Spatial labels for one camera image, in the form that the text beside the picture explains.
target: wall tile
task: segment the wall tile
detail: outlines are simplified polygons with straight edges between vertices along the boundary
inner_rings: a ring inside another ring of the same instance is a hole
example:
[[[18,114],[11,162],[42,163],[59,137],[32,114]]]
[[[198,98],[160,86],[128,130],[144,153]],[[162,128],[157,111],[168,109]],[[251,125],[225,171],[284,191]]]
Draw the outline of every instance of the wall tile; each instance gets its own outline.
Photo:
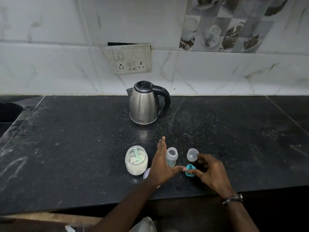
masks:
[[[0,44],[0,94],[102,94],[87,46]]]
[[[93,44],[178,49],[187,0],[79,0]]]
[[[171,94],[309,93],[309,56],[179,51]]]
[[[309,54],[309,0],[288,0],[258,53]]]
[[[0,39],[87,44],[76,0],[0,0]]]
[[[126,89],[133,87],[141,80],[148,80],[155,85],[162,86],[168,91],[171,89],[173,73],[175,69],[177,50],[152,50],[152,71],[150,73],[137,73],[125,75],[113,75],[108,61],[103,55],[103,50],[98,47],[91,47],[91,52],[102,81],[104,94],[126,95]]]

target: wrist band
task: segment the wrist band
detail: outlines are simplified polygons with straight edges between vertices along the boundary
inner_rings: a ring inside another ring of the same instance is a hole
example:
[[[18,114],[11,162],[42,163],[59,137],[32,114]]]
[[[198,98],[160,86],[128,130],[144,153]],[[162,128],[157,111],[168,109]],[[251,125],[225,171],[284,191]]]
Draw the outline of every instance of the wrist band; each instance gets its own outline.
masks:
[[[242,202],[243,201],[243,196],[241,194],[234,193],[234,195],[232,197],[223,199],[222,200],[223,207],[225,207],[226,205],[228,205],[232,201]]]

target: electric kettle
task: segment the electric kettle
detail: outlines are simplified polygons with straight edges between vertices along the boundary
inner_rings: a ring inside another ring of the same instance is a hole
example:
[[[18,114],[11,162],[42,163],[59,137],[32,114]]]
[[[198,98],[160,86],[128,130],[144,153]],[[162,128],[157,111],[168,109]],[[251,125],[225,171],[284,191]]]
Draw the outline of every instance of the electric kettle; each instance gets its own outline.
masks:
[[[130,96],[130,118],[137,124],[151,124],[158,117],[164,115],[171,104],[171,97],[165,88],[162,88],[149,81],[139,81],[133,88],[127,89]],[[159,110],[159,97],[163,96],[165,105]]]

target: wall outlet plate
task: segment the wall outlet plate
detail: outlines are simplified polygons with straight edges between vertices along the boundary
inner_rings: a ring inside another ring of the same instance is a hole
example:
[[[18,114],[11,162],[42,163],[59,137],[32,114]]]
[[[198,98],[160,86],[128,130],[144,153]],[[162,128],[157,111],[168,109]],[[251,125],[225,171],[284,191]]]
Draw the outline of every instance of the wall outlet plate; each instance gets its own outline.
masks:
[[[106,46],[105,55],[115,75],[151,72],[150,44]]]

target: black handle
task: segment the black handle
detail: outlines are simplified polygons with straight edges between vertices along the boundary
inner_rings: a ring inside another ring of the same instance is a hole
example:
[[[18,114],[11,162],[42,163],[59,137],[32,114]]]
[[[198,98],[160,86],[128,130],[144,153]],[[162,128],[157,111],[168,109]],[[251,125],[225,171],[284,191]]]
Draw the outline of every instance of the black handle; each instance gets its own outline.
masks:
[[[161,86],[153,85],[152,91],[155,96],[161,95],[164,97],[164,101],[165,101],[164,108],[158,112],[158,117],[161,117],[168,111],[168,108],[171,105],[171,96],[168,93],[168,91],[165,88],[162,88]]]

